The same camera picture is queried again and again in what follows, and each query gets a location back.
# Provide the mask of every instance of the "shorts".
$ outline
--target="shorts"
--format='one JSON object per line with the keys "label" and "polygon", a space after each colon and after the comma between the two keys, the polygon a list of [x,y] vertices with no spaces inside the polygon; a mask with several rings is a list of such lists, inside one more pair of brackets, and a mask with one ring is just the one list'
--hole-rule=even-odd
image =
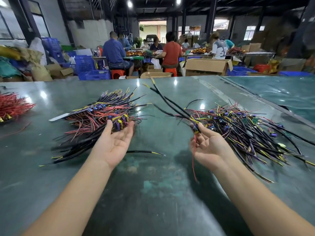
{"label": "shorts", "polygon": [[108,63],[109,69],[130,69],[134,63],[124,60],[119,63]]}

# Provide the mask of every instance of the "person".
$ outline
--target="person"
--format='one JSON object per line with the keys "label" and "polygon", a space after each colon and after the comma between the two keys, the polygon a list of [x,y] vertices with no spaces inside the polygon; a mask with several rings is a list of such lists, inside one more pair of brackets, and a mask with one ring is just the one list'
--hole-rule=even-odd
{"label": "person", "polygon": [[119,36],[118,41],[123,45],[124,50],[127,50],[127,51],[131,50],[131,45],[130,45],[129,41],[127,40],[127,38],[124,37],[123,32],[119,32],[118,36]]}
{"label": "person", "polygon": [[[107,125],[87,160],[58,198],[22,236],[80,236],[107,181],[128,150],[134,123],[111,133]],[[218,179],[249,229],[260,235],[315,235],[315,227],[286,206],[237,159],[225,139],[198,124],[201,133],[191,138],[195,159]]]}
{"label": "person", "polygon": [[224,41],[226,43],[226,46],[227,46],[228,50],[235,47],[234,43],[232,41],[230,41],[229,39],[225,39]]}
{"label": "person", "polygon": [[225,59],[227,45],[224,40],[219,39],[218,32],[214,32],[210,36],[210,44],[212,45],[213,59]]}
{"label": "person", "polygon": [[153,44],[150,46],[150,50],[156,52],[158,50],[163,50],[160,40],[157,37],[153,38]]}
{"label": "person", "polygon": [[109,33],[110,39],[104,43],[103,56],[108,61],[109,69],[129,69],[128,76],[132,76],[134,63],[123,60],[126,56],[122,44],[117,41],[117,34],[114,31]]}
{"label": "person", "polygon": [[181,47],[183,47],[183,48],[188,48],[189,47],[189,43],[188,43],[187,39],[184,40],[184,43],[182,43]]}
{"label": "person", "polygon": [[143,43],[141,44],[141,48],[149,48],[147,41],[145,39],[143,40]]}
{"label": "person", "polygon": [[165,38],[167,43],[163,48],[163,52],[157,55],[155,58],[163,58],[163,68],[176,68],[178,66],[178,57],[184,56],[183,51],[181,50],[181,46],[174,42],[175,34],[172,31],[166,33]]}

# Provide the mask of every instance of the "man in blue shirt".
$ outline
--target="man in blue shirt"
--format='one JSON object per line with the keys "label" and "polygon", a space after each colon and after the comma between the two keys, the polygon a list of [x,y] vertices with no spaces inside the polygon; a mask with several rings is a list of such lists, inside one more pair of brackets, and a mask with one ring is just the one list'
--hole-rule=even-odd
{"label": "man in blue shirt", "polygon": [[131,50],[131,45],[127,38],[124,37],[124,34],[122,32],[119,32],[118,36],[119,36],[118,41],[123,45],[124,50]]}
{"label": "man in blue shirt", "polygon": [[103,46],[103,56],[108,61],[109,69],[129,69],[128,76],[132,76],[134,63],[123,60],[126,52],[122,44],[117,40],[117,34],[111,31],[109,36],[110,39]]}

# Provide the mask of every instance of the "transparent plastic sheet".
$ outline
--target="transparent plastic sheet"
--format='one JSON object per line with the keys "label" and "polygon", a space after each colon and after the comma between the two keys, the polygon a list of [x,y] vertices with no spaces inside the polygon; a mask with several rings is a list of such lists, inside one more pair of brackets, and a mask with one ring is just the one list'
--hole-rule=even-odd
{"label": "transparent plastic sheet", "polygon": [[277,105],[315,123],[314,77],[230,76],[225,77]]}

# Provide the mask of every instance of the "stool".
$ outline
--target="stool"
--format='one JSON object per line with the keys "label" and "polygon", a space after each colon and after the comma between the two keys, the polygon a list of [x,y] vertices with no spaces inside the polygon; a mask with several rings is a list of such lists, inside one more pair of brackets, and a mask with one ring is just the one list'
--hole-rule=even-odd
{"label": "stool", "polygon": [[173,68],[173,69],[165,69],[165,73],[172,73],[172,76],[173,76],[173,77],[177,77],[176,68]]}
{"label": "stool", "polygon": [[111,72],[112,72],[112,79],[119,79],[120,76],[126,75],[126,72],[123,69],[112,69]]}

